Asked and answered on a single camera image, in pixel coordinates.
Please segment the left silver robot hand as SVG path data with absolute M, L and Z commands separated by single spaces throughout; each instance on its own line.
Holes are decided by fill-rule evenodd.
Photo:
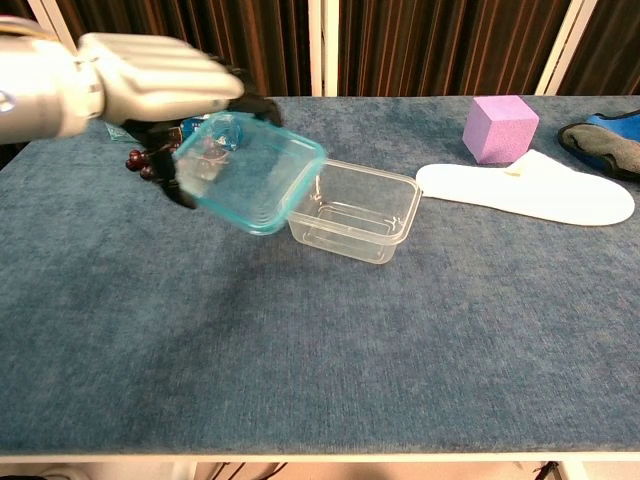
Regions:
M 90 61 L 102 83 L 101 118 L 139 142 L 156 183 L 183 207 L 194 209 L 196 203 L 176 178 L 172 129 L 187 118 L 223 110 L 283 124 L 279 107 L 257 92 L 246 71 L 183 40 L 88 33 L 79 38 L 78 53 Z

